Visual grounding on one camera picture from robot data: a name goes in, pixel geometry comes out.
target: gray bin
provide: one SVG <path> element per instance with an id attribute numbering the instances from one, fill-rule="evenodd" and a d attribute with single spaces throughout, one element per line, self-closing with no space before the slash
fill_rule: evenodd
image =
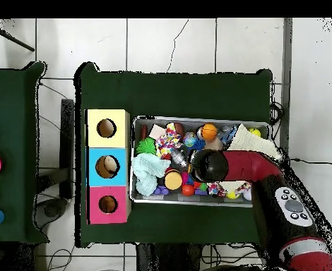
<path id="1" fill-rule="evenodd" d="M 153 124 L 159 125 L 163 128 L 166 127 L 168 123 L 177 122 L 184 126 L 185 132 L 196 130 L 206 124 L 212 123 L 217 128 L 221 129 L 223 126 L 233 126 L 244 124 L 246 128 L 257 128 L 261 132 L 261 137 L 264 139 L 271 140 L 271 127 L 268 123 L 259 123 L 253 121 L 221 121 L 215 119 L 181 119 L 172 117 L 156 116 L 155 118 L 150 118 L 147 116 L 137 116 L 132 123 L 132 132 L 134 135 L 133 141 L 131 141 L 131 159 L 136 156 L 136 146 L 140 141 L 141 126 L 147 125 L 148 133 L 153 126 Z M 181 167 L 171 162 L 171 167 L 181 171 Z M 135 203 L 163 203 L 163 204 L 184 204 L 184 205 L 222 205 L 231 207 L 251 207 L 251 202 L 245 200 L 242 196 L 235 200 L 230 200 L 229 198 L 214 198 L 211 195 L 192 195 L 184 196 L 181 194 L 180 188 L 175 191 L 170 191 L 169 195 L 150 195 L 144 196 L 138 193 L 136 190 L 137 178 L 134 176 L 132 167 L 130 171 L 130 198 Z"/>

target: light blue cloth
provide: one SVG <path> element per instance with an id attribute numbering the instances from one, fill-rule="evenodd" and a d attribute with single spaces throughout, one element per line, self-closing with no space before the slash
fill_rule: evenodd
<path id="1" fill-rule="evenodd" d="M 165 175 L 165 170 L 171 164 L 169 160 L 162 160 L 159 157 L 142 153 L 132 160 L 132 169 L 137 177 L 136 190 L 145 196 L 150 196 L 158 186 L 158 178 Z"/>

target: yellow ball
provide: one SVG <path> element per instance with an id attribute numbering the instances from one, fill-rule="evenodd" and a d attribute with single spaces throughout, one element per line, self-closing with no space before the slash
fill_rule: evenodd
<path id="1" fill-rule="evenodd" d="M 226 195 L 230 200 L 234 200 L 238 197 L 240 197 L 240 194 L 235 194 L 235 192 L 229 192 L 227 195 Z"/>
<path id="2" fill-rule="evenodd" d="M 250 128 L 249 132 L 253 133 L 254 135 L 256 135 L 258 137 L 261 137 L 261 133 L 260 133 L 260 131 L 258 129 Z"/>

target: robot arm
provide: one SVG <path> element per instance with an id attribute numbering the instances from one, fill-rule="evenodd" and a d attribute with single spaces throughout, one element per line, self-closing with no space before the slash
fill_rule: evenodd
<path id="1" fill-rule="evenodd" d="M 313 217 L 279 167 L 250 151 L 202 150 L 190 154 L 196 181 L 250 181 L 254 217 L 267 265 L 289 271 L 332 271 L 332 255 Z"/>

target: dark green tabletop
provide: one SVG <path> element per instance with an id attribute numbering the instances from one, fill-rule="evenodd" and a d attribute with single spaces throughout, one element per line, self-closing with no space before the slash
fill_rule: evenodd
<path id="1" fill-rule="evenodd" d="M 45 65 L 0 69 L 0 241 L 40 243 L 47 238 L 33 224 L 36 196 L 37 82 Z"/>
<path id="2" fill-rule="evenodd" d="M 272 74 L 146 74 L 100 72 L 92 63 L 75 74 L 76 238 L 91 242 L 227 243 L 259 242 L 251 208 L 132 203 L 125 224 L 86 224 L 84 109 L 125 109 L 138 115 L 270 123 Z"/>

